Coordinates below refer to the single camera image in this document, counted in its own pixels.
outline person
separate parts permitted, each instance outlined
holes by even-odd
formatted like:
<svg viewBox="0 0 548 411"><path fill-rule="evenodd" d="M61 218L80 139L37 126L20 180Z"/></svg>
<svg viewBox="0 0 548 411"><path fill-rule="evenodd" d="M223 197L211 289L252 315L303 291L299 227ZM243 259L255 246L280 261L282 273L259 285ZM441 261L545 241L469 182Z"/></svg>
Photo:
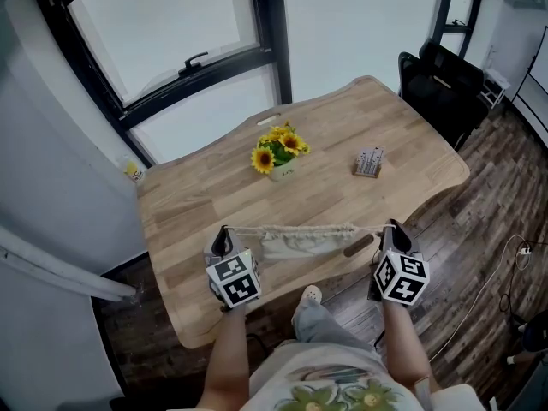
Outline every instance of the person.
<svg viewBox="0 0 548 411"><path fill-rule="evenodd" d="M249 378L245 306L224 314L197 409L211 411L475 411L474 390L442 390L407 309L383 301L387 364L344 330L309 286L292 319L297 341L283 343ZM419 385L426 386L421 394Z"/></svg>

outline office chair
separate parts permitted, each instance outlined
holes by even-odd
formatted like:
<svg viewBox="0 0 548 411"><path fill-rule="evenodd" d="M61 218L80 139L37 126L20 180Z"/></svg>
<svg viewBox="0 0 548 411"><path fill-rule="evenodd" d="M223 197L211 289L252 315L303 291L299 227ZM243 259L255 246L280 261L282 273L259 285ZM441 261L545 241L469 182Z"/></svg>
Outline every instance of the office chair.
<svg viewBox="0 0 548 411"><path fill-rule="evenodd" d="M400 53L400 96L458 151L489 113L479 99L483 72L431 39L419 56Z"/></svg>

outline drawstring bag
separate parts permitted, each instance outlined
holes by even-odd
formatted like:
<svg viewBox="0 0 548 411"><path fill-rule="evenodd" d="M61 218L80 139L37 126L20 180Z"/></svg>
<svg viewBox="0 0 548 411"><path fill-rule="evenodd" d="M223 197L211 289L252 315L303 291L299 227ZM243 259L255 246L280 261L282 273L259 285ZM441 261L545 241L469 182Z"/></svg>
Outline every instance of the drawstring bag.
<svg viewBox="0 0 548 411"><path fill-rule="evenodd" d="M238 236L257 236L267 260L303 259L345 248L361 231L377 231L394 225L356 227L351 223L290 227L261 225L260 227L229 227Z"/></svg>

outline wooden floor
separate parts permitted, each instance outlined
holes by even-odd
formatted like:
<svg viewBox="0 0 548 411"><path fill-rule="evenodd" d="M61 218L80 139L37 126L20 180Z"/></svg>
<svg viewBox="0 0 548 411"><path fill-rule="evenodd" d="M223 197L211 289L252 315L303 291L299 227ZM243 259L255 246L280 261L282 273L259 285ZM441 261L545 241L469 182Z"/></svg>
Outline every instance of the wooden floor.
<svg viewBox="0 0 548 411"><path fill-rule="evenodd" d="M548 239L548 157L512 113L486 119L461 155L470 167L470 179L425 203L406 222L432 270L421 301L410 309L430 357L464 318L495 270L506 241L513 234ZM485 405L493 396L499 405L507 404L531 368L508 369L500 363L503 355L519 349L510 333L509 315L499 311L518 244L517 239L509 244L503 265L470 317L432 362L442 386L471 384ZM548 308L547 258L548 247L535 247L531 265L515 275L513 308L525 319ZM134 300L96 303L98 322L110 341L106 346L111 346L128 393L159 394L170 406L192 406L211 346L188 350L179 344L147 259L111 277L139 288ZM369 269L364 266L319 286L337 321L372 343L383 330L383 317L378 304L366 298L368 284ZM299 297L300 291L295 291L248 315L248 333L259 336L269 350L292 337L289 321ZM379 351L384 352L382 341ZM249 354L252 368L264 358L252 338Z"/></svg>

